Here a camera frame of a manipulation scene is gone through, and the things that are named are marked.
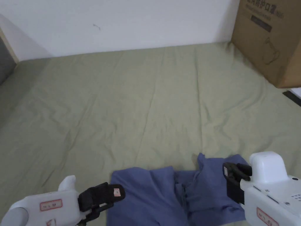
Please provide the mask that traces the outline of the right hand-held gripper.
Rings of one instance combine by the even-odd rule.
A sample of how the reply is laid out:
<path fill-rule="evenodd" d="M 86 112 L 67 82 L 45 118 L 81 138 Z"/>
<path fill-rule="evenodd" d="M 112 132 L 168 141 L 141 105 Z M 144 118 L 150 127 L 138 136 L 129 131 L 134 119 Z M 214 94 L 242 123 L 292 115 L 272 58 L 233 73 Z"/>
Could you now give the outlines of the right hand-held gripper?
<path fill-rule="evenodd" d="M 227 196 L 241 205 L 251 226 L 300 226 L 301 180 L 287 174 L 272 151 L 250 156 L 250 164 L 223 163 Z"/>

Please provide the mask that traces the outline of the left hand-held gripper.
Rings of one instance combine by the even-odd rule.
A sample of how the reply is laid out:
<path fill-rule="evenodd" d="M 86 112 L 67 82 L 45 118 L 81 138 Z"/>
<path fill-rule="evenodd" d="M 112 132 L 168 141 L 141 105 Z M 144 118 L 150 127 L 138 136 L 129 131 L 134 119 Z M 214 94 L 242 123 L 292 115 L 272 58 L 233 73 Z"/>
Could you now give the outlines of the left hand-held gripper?
<path fill-rule="evenodd" d="M 1 221 L 1 226 L 76 226 L 97 219 L 100 213 L 112 208 L 115 202 L 126 197 L 120 184 L 107 182 L 90 188 L 93 205 L 91 210 L 81 212 L 79 193 L 75 189 L 76 177 L 67 176 L 58 191 L 27 196 L 15 202 Z"/>

